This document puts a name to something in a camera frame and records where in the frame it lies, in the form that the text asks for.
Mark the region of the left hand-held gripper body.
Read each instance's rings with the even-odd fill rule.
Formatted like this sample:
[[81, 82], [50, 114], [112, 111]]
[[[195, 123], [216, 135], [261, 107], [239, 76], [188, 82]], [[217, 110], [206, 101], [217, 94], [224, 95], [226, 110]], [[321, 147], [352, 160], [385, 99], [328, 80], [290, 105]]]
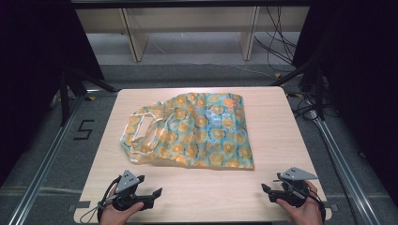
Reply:
[[124, 211], [136, 203], [143, 203], [144, 207], [142, 211], [151, 209], [155, 201], [146, 201], [144, 196], [135, 194], [140, 184], [141, 183], [138, 183], [137, 177], [132, 172], [125, 170], [117, 181], [115, 197], [113, 198], [113, 207], [118, 211]]

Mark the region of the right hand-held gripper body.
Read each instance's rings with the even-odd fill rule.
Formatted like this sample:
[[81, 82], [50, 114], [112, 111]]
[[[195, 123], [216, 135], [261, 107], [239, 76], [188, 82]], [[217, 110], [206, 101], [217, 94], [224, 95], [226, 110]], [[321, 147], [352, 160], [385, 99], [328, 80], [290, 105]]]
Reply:
[[272, 203], [278, 199], [288, 202], [295, 207], [301, 207], [309, 196], [306, 180], [317, 179], [315, 174], [292, 167], [285, 172], [277, 173], [278, 180], [282, 182], [282, 190], [268, 188], [268, 198]]

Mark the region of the orange slice print tote bag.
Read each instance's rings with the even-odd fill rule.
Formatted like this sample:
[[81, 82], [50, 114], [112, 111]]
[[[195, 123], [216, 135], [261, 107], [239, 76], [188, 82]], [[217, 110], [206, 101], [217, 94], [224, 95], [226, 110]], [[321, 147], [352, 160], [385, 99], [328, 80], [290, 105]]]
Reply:
[[232, 93], [181, 94], [144, 106], [130, 116], [120, 144], [135, 164], [254, 168], [243, 97]]

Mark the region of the person's right hand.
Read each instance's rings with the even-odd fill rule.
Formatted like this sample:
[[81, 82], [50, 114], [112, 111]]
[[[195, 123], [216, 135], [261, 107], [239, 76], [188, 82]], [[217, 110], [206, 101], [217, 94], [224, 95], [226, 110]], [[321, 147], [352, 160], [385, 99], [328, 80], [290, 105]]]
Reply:
[[276, 203], [289, 214], [289, 222], [294, 222], [296, 225], [323, 225], [320, 205], [315, 199], [317, 188], [309, 180], [305, 183], [310, 190], [310, 196], [301, 207], [294, 207], [281, 199], [277, 199]]

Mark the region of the person's left hand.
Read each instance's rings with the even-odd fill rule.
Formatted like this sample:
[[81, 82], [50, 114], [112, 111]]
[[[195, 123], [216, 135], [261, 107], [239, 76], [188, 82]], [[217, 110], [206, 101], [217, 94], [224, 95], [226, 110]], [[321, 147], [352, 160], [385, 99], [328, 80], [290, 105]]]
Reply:
[[129, 218], [139, 212], [144, 207], [142, 202], [138, 202], [124, 211], [118, 211], [107, 201], [99, 220], [99, 225], [126, 225]]

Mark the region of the black metal stand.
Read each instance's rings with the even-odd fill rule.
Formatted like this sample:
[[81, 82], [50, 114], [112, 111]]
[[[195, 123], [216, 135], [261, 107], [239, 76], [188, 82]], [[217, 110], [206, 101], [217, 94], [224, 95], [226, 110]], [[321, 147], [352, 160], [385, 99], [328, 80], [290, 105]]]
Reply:
[[323, 114], [323, 71], [319, 63], [306, 62], [302, 66], [296, 68], [294, 71], [288, 73], [283, 78], [272, 83], [271, 86], [281, 86], [284, 83], [292, 80], [302, 74], [301, 81], [299, 82], [298, 88], [303, 92], [315, 92], [315, 103], [313, 108], [315, 109], [316, 115], [324, 120]]
[[83, 97], [87, 93], [87, 89], [84, 87], [83, 81], [89, 81], [90, 83], [93, 83], [96, 86], [111, 93], [118, 92], [118, 89], [112, 87], [102, 80], [89, 76], [79, 69], [66, 68], [59, 76], [59, 92], [62, 108], [62, 126], [64, 126], [70, 118], [69, 91], [71, 91], [76, 97]]

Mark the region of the dark curtain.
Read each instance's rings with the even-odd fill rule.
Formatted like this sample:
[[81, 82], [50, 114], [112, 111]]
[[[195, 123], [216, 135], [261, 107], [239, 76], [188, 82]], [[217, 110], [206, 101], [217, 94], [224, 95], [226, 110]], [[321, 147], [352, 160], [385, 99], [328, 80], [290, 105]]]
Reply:
[[313, 0], [293, 65], [321, 48], [335, 107], [398, 206], [398, 0]]
[[0, 0], [0, 186], [70, 68], [103, 78], [71, 0]]

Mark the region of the light wooden shelf unit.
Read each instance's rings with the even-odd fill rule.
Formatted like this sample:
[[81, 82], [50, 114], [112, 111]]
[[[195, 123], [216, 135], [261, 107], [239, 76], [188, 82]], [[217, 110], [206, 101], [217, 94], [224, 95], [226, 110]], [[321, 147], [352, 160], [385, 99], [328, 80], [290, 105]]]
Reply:
[[307, 7], [155, 7], [79, 9], [77, 15], [87, 33], [124, 33], [132, 60], [143, 58], [152, 33], [237, 32], [245, 61], [251, 58], [254, 34], [279, 23], [284, 32], [299, 32]]

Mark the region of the aluminium floor rail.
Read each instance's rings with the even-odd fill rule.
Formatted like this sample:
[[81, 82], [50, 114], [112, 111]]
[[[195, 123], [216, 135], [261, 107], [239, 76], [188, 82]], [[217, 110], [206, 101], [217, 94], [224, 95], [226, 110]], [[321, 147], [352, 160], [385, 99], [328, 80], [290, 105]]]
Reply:
[[56, 124], [55, 130], [43, 136], [49, 144], [47, 147], [42, 147], [42, 157], [38, 158], [34, 143], [33, 148], [23, 155], [21, 162], [17, 162], [17, 168], [13, 169], [11, 177], [15, 182], [23, 183], [23, 186], [17, 184], [1, 188], [6, 196], [15, 197], [17, 200], [6, 225], [24, 224], [83, 101], [84, 97], [74, 99], [67, 97], [65, 103], [70, 104], [70, 111], [66, 119], [62, 118], [61, 122]]
[[331, 161], [336, 166], [336, 170], [343, 179], [348, 192], [351, 194], [351, 198], [358, 207], [365, 225], [381, 225], [373, 207], [371, 206], [371, 203], [365, 195], [365, 192], [360, 187], [358, 180], [355, 178], [346, 160], [344, 159], [344, 156], [340, 151], [337, 142], [335, 142], [326, 122], [319, 118], [316, 118], [314, 122], [320, 129], [320, 133], [326, 141], [326, 146], [329, 149]]

